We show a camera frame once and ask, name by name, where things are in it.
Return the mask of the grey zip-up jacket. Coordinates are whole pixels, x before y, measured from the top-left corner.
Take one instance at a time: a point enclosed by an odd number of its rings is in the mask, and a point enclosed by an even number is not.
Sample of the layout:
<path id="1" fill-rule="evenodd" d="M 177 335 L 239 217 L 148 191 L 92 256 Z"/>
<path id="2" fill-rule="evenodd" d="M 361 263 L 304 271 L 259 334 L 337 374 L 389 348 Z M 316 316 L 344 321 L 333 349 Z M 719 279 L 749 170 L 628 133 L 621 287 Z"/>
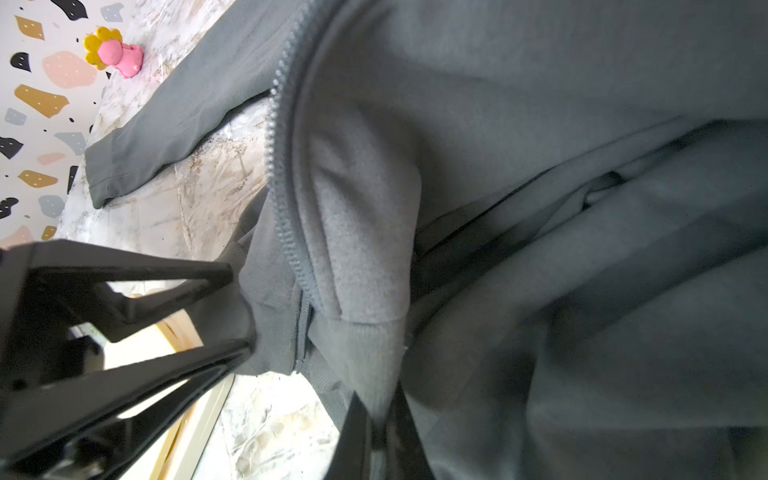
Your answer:
<path id="1" fill-rule="evenodd" d="M 190 311 L 435 479 L 767 475 L 763 1 L 238 1 L 90 146 L 95 208 L 265 94 L 268 189 Z"/>

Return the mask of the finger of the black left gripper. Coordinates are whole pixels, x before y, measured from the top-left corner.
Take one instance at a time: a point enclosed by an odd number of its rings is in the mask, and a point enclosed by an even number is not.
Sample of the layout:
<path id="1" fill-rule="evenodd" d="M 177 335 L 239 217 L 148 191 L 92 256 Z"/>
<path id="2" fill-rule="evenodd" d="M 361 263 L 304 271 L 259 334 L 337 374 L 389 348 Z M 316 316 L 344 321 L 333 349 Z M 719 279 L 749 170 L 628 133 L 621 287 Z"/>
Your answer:
<path id="1" fill-rule="evenodd" d="M 1 381 L 50 379 L 67 331 L 93 325 L 119 342 L 222 289 L 222 262 L 175 260 L 70 240 L 1 253 Z"/>
<path id="2" fill-rule="evenodd" d="M 1 470 L 116 479 L 250 354 L 231 340 L 13 391 L 1 407 Z"/>

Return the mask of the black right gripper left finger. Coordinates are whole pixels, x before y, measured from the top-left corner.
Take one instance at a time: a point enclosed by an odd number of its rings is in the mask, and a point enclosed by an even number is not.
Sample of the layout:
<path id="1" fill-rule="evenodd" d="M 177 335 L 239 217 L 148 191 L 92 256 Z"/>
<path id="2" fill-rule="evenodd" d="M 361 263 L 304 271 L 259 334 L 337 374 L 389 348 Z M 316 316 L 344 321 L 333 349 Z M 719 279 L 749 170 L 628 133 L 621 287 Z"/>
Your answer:
<path id="1" fill-rule="evenodd" d="M 368 480 L 371 446 L 371 418 L 358 395 L 354 394 L 324 479 Z"/>

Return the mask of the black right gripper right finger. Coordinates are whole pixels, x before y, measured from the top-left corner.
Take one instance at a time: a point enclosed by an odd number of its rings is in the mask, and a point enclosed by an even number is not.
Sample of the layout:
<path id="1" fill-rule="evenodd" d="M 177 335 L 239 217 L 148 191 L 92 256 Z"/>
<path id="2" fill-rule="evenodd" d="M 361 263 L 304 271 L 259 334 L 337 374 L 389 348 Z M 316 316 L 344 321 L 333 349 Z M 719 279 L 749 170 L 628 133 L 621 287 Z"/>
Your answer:
<path id="1" fill-rule="evenodd" d="M 385 423 L 387 479 L 434 480 L 406 395 L 397 385 Z"/>

